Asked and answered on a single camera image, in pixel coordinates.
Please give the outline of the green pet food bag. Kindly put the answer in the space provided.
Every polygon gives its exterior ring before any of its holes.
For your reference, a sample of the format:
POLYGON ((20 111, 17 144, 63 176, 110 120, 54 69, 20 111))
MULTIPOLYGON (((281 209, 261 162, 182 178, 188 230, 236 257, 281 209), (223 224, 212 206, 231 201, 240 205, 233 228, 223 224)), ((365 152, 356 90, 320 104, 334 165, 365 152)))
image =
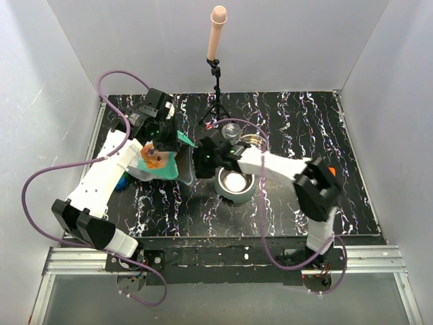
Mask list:
POLYGON ((128 166, 127 173, 141 181, 154 179, 177 180, 187 186, 196 183, 193 164, 193 150, 196 145, 182 132, 177 131, 180 140, 178 152, 162 152, 147 142, 128 166))

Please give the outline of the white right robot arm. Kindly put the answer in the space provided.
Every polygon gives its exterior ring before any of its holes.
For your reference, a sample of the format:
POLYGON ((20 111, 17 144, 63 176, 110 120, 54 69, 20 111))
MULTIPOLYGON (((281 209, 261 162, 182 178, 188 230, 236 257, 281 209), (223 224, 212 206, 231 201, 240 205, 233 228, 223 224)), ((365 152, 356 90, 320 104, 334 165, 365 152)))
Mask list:
POLYGON ((209 129, 193 149, 196 177, 209 179, 219 167, 260 176, 291 187, 307 216, 306 260, 314 269, 325 267, 334 244, 334 220, 341 185, 322 158, 293 159, 262 151, 252 144, 230 144, 218 129, 209 129))

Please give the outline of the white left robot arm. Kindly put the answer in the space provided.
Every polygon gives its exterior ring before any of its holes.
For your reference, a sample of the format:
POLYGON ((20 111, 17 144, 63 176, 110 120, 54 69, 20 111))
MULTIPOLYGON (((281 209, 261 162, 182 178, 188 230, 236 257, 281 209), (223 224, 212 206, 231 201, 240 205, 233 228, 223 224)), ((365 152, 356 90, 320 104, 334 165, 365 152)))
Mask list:
POLYGON ((108 201, 129 170, 136 170, 144 145, 161 152, 176 152, 180 141, 174 97, 151 88, 144 101, 124 109, 125 119, 112 121, 101 147, 101 162, 92 164, 67 199, 57 199, 51 210, 65 232, 97 250, 120 255, 120 262, 138 270, 144 255, 138 242, 103 218, 108 201))

